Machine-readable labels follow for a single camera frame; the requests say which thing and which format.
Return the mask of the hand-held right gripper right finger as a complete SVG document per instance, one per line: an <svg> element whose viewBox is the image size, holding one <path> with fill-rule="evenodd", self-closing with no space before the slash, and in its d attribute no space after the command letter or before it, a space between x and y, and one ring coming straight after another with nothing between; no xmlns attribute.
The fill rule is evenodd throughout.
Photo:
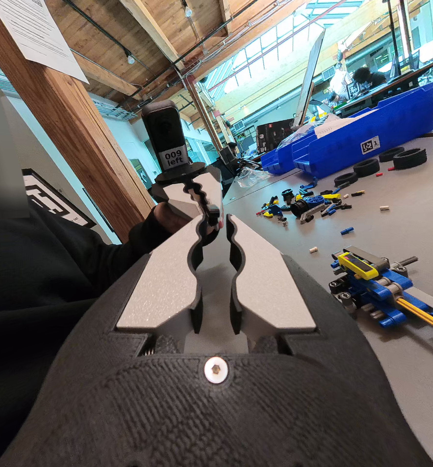
<svg viewBox="0 0 433 467"><path fill-rule="evenodd" d="M318 325L290 268L291 258L234 214L226 215L226 240L228 313L237 346L254 352L272 343L278 352L289 352L289 339L317 338Z"/></svg>

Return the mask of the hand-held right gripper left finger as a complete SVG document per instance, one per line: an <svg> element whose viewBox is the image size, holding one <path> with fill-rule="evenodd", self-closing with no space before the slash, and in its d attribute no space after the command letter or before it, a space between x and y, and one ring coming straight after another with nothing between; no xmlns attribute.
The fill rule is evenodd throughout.
<svg viewBox="0 0 433 467"><path fill-rule="evenodd" d="M117 337L170 337L178 352L185 351L187 336L202 327L203 292L196 269L205 234L201 214L149 254L115 324Z"/></svg>

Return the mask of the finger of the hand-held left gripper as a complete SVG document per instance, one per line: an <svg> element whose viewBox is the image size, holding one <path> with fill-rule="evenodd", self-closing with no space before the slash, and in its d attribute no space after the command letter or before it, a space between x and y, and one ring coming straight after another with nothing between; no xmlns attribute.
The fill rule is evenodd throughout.
<svg viewBox="0 0 433 467"><path fill-rule="evenodd" d="M202 184L202 194L204 198L202 199L202 207L205 212L205 207L207 204L214 204L220 208L221 218L219 226L224 225L224 209L223 209L223 195L220 182L220 176L215 178L211 173L203 173L198 175L192 180L193 183Z"/></svg>
<svg viewBox="0 0 433 467"><path fill-rule="evenodd" d="M170 184L163 188L167 196L167 204L170 209L186 221L195 218L204 219L205 212L202 207L202 184L190 183L186 187L183 183Z"/></svg>

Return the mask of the grey bent lego liftarm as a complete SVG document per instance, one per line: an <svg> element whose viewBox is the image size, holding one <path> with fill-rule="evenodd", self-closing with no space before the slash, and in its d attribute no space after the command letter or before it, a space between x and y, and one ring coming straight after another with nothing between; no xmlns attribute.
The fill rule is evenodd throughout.
<svg viewBox="0 0 433 467"><path fill-rule="evenodd" d="M327 205L327 204L319 204L319 205L309 209L308 211L302 213L301 217L300 217L300 224L304 225L304 224L310 222L314 218L314 215L316 213L323 212L328 207L329 207L329 205Z"/></svg>

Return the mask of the partly built lego car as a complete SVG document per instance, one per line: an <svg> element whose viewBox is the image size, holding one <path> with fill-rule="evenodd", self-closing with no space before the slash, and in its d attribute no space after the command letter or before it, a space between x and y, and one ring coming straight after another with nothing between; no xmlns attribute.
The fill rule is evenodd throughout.
<svg viewBox="0 0 433 467"><path fill-rule="evenodd" d="M332 254L337 278L330 293L352 316L362 310L382 328L392 328L413 316L433 327L433 296L417 289L408 266L418 257L390 262L360 248L348 246Z"/></svg>

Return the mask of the slim wooden column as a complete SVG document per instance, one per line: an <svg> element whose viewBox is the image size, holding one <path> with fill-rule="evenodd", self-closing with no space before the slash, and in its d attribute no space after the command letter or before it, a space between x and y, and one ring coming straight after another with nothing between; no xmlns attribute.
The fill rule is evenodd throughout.
<svg viewBox="0 0 433 467"><path fill-rule="evenodd" d="M205 107L205 104L200 97L197 89L196 89L196 79L193 75L189 75L184 79L184 83L186 85L187 91L190 94L190 97L193 100L194 105L197 108L198 114L200 118L202 119L205 129L208 132L210 139L216 148L217 151L220 151L223 146L221 144L220 138L218 137L218 134L215 130L215 127L213 125L213 122L207 112L207 109Z"/></svg>

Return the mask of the blue plastic storage bin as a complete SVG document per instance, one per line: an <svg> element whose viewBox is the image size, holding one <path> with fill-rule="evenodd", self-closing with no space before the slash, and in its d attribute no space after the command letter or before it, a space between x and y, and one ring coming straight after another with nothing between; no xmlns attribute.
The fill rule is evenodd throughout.
<svg viewBox="0 0 433 467"><path fill-rule="evenodd" d="M273 175L282 175L294 169L308 173L309 146L310 142L299 140L261 155L262 169Z"/></svg>

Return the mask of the black cardboard box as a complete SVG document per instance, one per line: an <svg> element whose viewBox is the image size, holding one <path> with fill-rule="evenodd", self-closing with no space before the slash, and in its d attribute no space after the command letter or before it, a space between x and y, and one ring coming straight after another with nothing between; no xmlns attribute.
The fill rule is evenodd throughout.
<svg viewBox="0 0 433 467"><path fill-rule="evenodd" d="M293 133L294 118L258 125L256 127L256 148L258 154L265 154Z"/></svg>

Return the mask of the thick wooden column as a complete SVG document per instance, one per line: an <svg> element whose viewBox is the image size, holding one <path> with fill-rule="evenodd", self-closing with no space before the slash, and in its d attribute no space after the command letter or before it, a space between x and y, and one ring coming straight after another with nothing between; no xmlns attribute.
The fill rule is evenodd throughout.
<svg viewBox="0 0 433 467"><path fill-rule="evenodd" d="M0 68L121 242L155 203L80 80L27 60L0 18Z"/></svg>

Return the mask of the printed clear plastic bag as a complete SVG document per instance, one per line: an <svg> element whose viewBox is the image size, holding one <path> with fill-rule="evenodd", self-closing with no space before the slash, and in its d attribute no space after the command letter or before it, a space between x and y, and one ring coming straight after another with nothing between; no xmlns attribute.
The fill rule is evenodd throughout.
<svg viewBox="0 0 433 467"><path fill-rule="evenodd" d="M335 114L328 114L323 121L316 121L307 123L306 125L298 128L294 133L284 138L281 143L278 145L277 149L281 149L285 146L288 146L296 141L300 140L302 137L314 134L317 138L324 137L327 134L340 129L354 121L354 118L340 118Z"/></svg>

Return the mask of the person's black clothing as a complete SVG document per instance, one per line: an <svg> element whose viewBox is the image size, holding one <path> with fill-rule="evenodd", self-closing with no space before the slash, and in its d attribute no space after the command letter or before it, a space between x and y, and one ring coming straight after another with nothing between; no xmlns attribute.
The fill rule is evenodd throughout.
<svg viewBox="0 0 433 467"><path fill-rule="evenodd" d="M0 219L0 456L58 349L103 294L92 284L103 244L96 232L35 205L28 218Z"/></svg>

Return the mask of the black white marker poster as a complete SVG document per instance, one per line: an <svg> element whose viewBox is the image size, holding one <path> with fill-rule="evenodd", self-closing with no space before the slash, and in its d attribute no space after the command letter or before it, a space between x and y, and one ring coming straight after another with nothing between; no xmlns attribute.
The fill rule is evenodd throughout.
<svg viewBox="0 0 433 467"><path fill-rule="evenodd" d="M22 169L22 175L27 197L37 205L75 224L87 228L97 225L88 215L78 209L37 172L32 169Z"/></svg>

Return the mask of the leaning grey board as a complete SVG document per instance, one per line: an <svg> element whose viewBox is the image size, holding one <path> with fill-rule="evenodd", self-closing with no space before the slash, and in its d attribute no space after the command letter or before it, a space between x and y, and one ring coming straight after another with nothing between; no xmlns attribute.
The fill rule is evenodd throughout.
<svg viewBox="0 0 433 467"><path fill-rule="evenodd" d="M323 44L325 33L326 31L324 30L318 36L315 43L313 44L313 47L308 57L307 68L306 68L305 76L304 76L303 83L301 86L299 101L298 101L298 105L295 111L295 116L294 116L292 126L291 126L291 128L294 131L297 131L301 126L304 125L304 120L305 120L308 103L309 103L309 97L312 92L311 88L313 86L313 76L314 76L315 68L318 63L318 57L319 57L320 50Z"/></svg>

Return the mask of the white paper sheet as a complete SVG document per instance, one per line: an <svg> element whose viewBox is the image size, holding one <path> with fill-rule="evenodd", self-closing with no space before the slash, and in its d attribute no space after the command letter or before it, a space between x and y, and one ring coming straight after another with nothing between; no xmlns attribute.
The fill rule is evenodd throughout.
<svg viewBox="0 0 433 467"><path fill-rule="evenodd" d="M0 0L0 19L25 59L89 83L44 1Z"/></svg>

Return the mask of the blue storage bin white label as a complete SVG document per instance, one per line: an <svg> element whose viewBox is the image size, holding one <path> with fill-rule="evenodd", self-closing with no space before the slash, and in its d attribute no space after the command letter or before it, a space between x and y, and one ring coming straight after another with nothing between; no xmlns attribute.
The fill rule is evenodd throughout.
<svg viewBox="0 0 433 467"><path fill-rule="evenodd" d="M325 178L433 130L433 82L385 99L292 151L294 167Z"/></svg>

